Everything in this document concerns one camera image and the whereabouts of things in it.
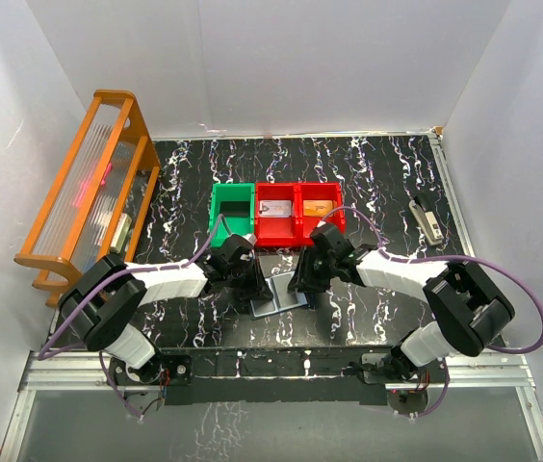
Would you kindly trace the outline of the dark grey credit card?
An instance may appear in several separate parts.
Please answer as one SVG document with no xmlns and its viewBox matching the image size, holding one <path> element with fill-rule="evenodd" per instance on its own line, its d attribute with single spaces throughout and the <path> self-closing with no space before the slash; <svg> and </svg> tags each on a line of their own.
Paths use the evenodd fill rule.
<svg viewBox="0 0 543 462">
<path fill-rule="evenodd" d="M 289 311 L 308 304 L 305 294 L 288 290 L 288 284 L 293 274 L 293 272 L 285 272 L 271 278 L 271 288 L 274 294 L 273 305 L 277 312 Z"/>
</svg>

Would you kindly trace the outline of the green plastic bin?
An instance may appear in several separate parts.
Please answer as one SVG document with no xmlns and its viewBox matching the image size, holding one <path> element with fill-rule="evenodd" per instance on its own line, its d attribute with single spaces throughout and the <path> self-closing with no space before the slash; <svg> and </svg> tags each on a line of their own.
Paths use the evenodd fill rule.
<svg viewBox="0 0 543 462">
<path fill-rule="evenodd" d="M 254 233 L 255 184 L 217 183 L 213 186 L 209 228 L 213 230 L 218 215 L 223 215 L 233 234 Z"/>
</svg>

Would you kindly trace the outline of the red double plastic bin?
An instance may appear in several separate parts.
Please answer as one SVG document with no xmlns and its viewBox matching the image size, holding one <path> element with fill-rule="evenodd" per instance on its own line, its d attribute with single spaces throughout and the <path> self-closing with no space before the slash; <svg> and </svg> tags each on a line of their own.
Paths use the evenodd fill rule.
<svg viewBox="0 0 543 462">
<path fill-rule="evenodd" d="M 265 199 L 291 200 L 293 215 L 289 218 L 260 217 L 259 202 Z M 339 207 L 343 205 L 341 185 L 337 182 L 257 183 L 254 218 L 256 245 L 262 248 L 312 245 L 310 234 L 322 218 L 303 215 L 302 201 L 305 199 L 333 200 Z"/>
</svg>

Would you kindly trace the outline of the black silver stapler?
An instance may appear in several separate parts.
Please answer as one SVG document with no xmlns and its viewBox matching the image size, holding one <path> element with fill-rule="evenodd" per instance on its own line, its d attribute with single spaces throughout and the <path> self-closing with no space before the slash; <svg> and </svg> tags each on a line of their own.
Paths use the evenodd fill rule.
<svg viewBox="0 0 543 462">
<path fill-rule="evenodd" d="M 444 241 L 434 208 L 424 193 L 417 193 L 408 203 L 409 210 L 426 236 L 429 245 L 437 246 Z"/>
</svg>

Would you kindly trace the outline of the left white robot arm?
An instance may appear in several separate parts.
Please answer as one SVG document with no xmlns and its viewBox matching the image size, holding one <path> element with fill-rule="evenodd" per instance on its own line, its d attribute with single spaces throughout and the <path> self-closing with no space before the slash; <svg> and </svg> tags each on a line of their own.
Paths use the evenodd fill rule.
<svg viewBox="0 0 543 462">
<path fill-rule="evenodd" d="M 95 263 L 59 301 L 63 324 L 86 349 L 115 357 L 143 374 L 160 361 L 158 348 L 131 324 L 137 310 L 156 301 L 198 298 L 224 288 L 240 301 L 271 301 L 272 291 L 251 241 L 232 234 L 194 260 L 154 266 L 115 254 Z"/>
</svg>

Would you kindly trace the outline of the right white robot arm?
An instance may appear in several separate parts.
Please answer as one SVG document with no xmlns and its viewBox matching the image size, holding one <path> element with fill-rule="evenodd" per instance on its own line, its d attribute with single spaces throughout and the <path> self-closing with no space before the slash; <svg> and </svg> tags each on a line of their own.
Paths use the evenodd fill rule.
<svg viewBox="0 0 543 462">
<path fill-rule="evenodd" d="M 359 287 L 389 289 L 425 302 L 433 321 L 404 336 L 375 363 L 359 369 L 390 380 L 408 380 L 424 366 L 461 353 L 477 357 L 514 318 L 502 291 L 475 262 L 460 259 L 404 263 L 374 245 L 354 246 L 340 229 L 319 225 L 312 245 L 301 250 L 291 291 L 324 293 L 332 279 Z"/>
</svg>

